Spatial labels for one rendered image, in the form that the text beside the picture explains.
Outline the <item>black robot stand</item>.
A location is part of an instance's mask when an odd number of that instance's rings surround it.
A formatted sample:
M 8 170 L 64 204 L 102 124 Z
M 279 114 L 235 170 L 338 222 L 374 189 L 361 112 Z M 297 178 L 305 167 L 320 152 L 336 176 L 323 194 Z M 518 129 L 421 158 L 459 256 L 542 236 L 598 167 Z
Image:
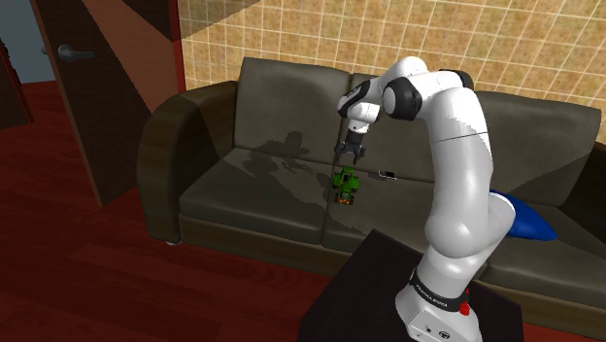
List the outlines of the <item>black robot stand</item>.
M 415 303 L 406 325 L 396 295 L 420 261 L 421 253 L 372 231 L 305 313 L 296 342 L 463 342 L 465 332 L 479 342 L 524 342 L 520 305 L 476 283 L 445 322 L 437 307 Z

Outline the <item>green toy tractor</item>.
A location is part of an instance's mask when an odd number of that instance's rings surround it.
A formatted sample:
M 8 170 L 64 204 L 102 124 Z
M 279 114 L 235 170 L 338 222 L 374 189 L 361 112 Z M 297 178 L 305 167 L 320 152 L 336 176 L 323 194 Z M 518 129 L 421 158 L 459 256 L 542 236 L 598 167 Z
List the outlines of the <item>green toy tractor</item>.
M 335 202 L 345 205 L 354 204 L 354 194 L 359 187 L 359 178 L 354 175 L 351 167 L 344 167 L 335 173 L 332 180 L 332 188 L 336 190 Z

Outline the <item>dark olive sofa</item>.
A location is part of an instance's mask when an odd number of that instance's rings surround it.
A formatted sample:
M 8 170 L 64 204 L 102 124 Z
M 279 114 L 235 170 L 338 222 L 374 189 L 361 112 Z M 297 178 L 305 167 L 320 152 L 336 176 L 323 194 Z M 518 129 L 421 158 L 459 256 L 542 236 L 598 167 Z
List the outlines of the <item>dark olive sofa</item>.
M 420 120 L 380 119 L 357 164 L 339 97 L 361 74 L 248 58 L 236 82 L 167 99 L 147 122 L 137 181 L 152 238 L 185 242 L 332 276 L 372 230 L 424 252 L 433 170 Z M 510 237 L 478 279 L 535 324 L 606 340 L 606 166 L 597 109 L 482 91 L 494 158 L 491 185 L 545 219 L 552 241 Z M 353 205 L 332 176 L 352 165 Z M 390 171 L 396 180 L 382 178 Z

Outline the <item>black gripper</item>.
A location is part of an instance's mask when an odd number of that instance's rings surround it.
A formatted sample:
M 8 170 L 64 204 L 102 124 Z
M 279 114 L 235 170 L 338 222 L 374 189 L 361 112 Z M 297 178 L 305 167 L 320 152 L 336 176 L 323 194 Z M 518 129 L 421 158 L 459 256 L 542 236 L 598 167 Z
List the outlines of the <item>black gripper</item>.
M 334 149 L 334 164 L 340 161 L 342 154 L 353 154 L 353 164 L 357 164 L 365 156 L 365 146 L 362 144 L 362 139 L 362 133 L 348 130 L 345 140 L 339 142 Z

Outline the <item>dark brown door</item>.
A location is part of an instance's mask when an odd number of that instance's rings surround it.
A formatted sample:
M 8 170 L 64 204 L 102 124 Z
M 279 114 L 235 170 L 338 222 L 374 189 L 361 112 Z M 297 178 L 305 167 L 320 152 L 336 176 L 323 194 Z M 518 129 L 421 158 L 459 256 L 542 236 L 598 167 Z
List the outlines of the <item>dark brown door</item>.
M 97 203 L 136 185 L 143 128 L 185 89 L 178 0 L 29 0 Z

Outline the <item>blue pillow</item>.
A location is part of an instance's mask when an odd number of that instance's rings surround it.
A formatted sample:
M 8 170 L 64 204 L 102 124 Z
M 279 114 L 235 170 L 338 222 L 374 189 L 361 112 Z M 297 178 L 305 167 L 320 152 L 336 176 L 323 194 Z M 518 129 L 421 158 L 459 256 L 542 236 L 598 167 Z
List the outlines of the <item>blue pillow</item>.
M 515 209 L 516 216 L 507 233 L 509 237 L 538 241 L 552 241 L 557 238 L 557 234 L 550 224 L 529 205 L 510 194 L 505 194 L 494 189 L 491 192 L 508 199 Z

